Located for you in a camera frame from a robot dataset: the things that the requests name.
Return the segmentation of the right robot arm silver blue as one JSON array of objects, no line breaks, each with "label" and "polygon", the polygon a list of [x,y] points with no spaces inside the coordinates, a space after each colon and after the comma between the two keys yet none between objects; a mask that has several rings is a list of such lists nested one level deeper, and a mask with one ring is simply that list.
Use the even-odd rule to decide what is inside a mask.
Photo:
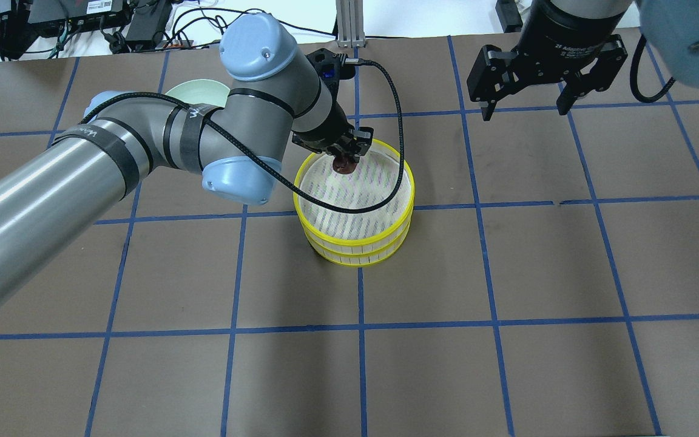
[{"label": "right robot arm silver blue", "polygon": [[[618,23],[630,1],[533,1],[516,47],[505,52],[485,45],[466,80],[468,97],[484,121],[497,102],[530,86],[563,83],[556,100],[566,115],[578,99],[610,88],[630,61],[630,91],[641,103],[654,103],[673,85],[699,89],[699,1],[638,1],[641,35],[630,55]],[[647,44],[658,50],[670,73],[660,91],[643,94],[638,86]]]}]

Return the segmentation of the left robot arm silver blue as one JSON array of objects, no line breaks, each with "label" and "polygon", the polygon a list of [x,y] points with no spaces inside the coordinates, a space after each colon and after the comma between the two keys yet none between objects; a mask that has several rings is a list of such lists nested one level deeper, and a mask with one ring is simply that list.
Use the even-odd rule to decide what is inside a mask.
[{"label": "left robot arm silver blue", "polygon": [[351,172],[371,147],[337,102],[333,78],[275,17],[231,23],[219,57],[232,78],[222,106],[157,92],[106,100],[50,147],[0,179],[0,307],[158,167],[201,176],[204,190],[244,205],[269,201],[289,142]]}]

